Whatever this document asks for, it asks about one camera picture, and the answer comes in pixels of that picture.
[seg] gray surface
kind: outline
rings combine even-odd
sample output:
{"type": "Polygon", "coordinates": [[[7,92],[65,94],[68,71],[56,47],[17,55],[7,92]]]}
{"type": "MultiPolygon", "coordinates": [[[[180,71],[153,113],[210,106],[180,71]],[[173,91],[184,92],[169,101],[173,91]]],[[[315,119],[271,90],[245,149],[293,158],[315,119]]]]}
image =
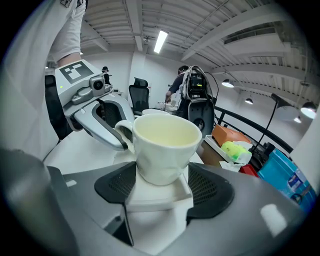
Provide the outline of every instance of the gray surface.
{"type": "Polygon", "coordinates": [[[75,235],[80,256],[147,255],[126,245],[103,230],[92,217],[84,212],[77,204],[79,198],[75,198],[74,195],[70,193],[59,169],[48,167],[48,170],[51,175],[51,183],[58,204],[75,235]]]}
{"type": "Polygon", "coordinates": [[[268,249],[272,249],[277,239],[285,237],[273,239],[262,219],[260,209],[268,204],[277,206],[290,229],[304,218],[297,204],[263,180],[214,166],[203,166],[233,185],[234,199],[216,217],[192,220],[185,232],[163,251],[163,255],[240,255],[267,244],[270,245],[268,249]]]}
{"type": "MultiPolygon", "coordinates": [[[[203,166],[208,171],[212,171],[230,181],[234,187],[234,199],[230,206],[216,217],[192,220],[182,235],[159,255],[266,255],[268,251],[281,245],[304,219],[304,213],[298,205],[263,180],[214,166],[203,166]],[[267,204],[275,204],[288,223],[287,230],[276,238],[272,238],[260,215],[260,209],[267,204]]],[[[105,227],[115,216],[120,216],[121,208],[106,201],[101,201],[98,194],[94,194],[92,183],[94,179],[97,179],[103,173],[113,171],[114,168],[114,166],[109,166],[64,176],[79,181],[70,190],[81,207],[100,227],[105,227]]],[[[52,177],[52,182],[57,182],[54,177],[52,177]]],[[[57,187],[57,185],[54,189],[57,191],[59,202],[61,197],[65,201],[67,197],[65,193],[68,193],[68,191],[65,188],[57,187]]],[[[123,245],[105,231],[102,234],[101,231],[103,230],[97,230],[97,226],[89,227],[90,224],[86,223],[87,220],[84,223],[81,219],[84,215],[81,210],[75,211],[70,206],[61,206],[63,212],[66,211],[65,207],[68,208],[67,213],[72,211],[72,213],[66,215],[66,219],[68,222],[71,221],[72,229],[76,227],[74,232],[76,237],[80,236],[79,244],[85,239],[82,236],[88,236],[88,234],[90,234],[90,242],[96,243],[95,252],[97,253],[91,253],[91,255],[100,255],[98,253],[102,252],[103,249],[98,247],[104,248],[104,255],[106,255],[106,252],[110,255],[136,255],[138,253],[134,249],[129,252],[126,245],[123,245]]],[[[90,242],[86,241],[85,246],[92,247],[93,245],[90,242]]]]}
{"type": "Polygon", "coordinates": [[[69,187],[69,190],[76,196],[79,206],[103,229],[105,229],[115,217],[123,216],[123,207],[121,204],[108,203],[98,195],[95,191],[95,182],[100,177],[125,165],[126,163],[120,163],[113,165],[112,168],[101,168],[63,175],[66,182],[70,180],[76,181],[76,185],[69,187]]]}

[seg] white wall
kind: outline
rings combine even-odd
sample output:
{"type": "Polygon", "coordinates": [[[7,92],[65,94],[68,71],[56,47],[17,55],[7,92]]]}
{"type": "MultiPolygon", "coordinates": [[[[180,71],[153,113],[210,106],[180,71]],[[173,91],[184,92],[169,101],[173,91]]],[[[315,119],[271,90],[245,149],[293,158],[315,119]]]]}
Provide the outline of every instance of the white wall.
{"type": "Polygon", "coordinates": [[[123,92],[123,97],[128,99],[129,75],[131,69],[132,52],[110,52],[84,56],[83,59],[90,62],[99,70],[104,66],[109,69],[110,83],[114,89],[123,92]]]}
{"type": "Polygon", "coordinates": [[[148,81],[150,90],[149,107],[153,108],[157,102],[164,102],[166,92],[178,76],[178,68],[182,62],[147,55],[144,62],[144,77],[148,81]]]}

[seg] black office chair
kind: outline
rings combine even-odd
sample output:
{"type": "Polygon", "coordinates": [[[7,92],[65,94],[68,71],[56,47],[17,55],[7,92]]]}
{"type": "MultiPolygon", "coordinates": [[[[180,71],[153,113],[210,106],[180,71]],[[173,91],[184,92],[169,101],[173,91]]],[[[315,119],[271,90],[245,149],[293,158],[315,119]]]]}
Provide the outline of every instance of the black office chair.
{"type": "Polygon", "coordinates": [[[129,86],[132,100],[133,114],[142,116],[142,111],[149,109],[148,82],[140,78],[134,78],[134,84],[129,86]]]}
{"type": "Polygon", "coordinates": [[[45,102],[48,109],[50,123],[59,139],[63,140],[72,132],[72,129],[68,124],[59,100],[55,76],[46,75],[44,77],[44,84],[45,102]]]}

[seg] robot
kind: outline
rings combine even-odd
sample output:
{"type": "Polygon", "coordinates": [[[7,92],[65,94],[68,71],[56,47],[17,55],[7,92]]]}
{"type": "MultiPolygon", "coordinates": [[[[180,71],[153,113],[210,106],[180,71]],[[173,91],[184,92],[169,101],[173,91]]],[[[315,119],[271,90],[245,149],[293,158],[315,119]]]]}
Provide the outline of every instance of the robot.
{"type": "Polygon", "coordinates": [[[128,102],[112,94],[102,72],[86,60],[55,70],[57,93],[63,113],[73,131],[84,129],[96,140],[116,151],[128,148],[114,130],[121,120],[135,120],[128,102]]]}

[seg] white sleeve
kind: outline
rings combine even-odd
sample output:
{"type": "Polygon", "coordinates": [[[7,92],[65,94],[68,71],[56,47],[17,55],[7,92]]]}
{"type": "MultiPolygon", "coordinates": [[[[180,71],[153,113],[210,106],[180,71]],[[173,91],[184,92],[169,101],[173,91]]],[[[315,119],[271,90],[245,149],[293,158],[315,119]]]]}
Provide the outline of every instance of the white sleeve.
{"type": "Polygon", "coordinates": [[[85,11],[86,1],[84,0],[83,4],[72,11],[71,16],[56,36],[50,50],[56,63],[67,55],[80,53],[80,31],[85,11]]]}

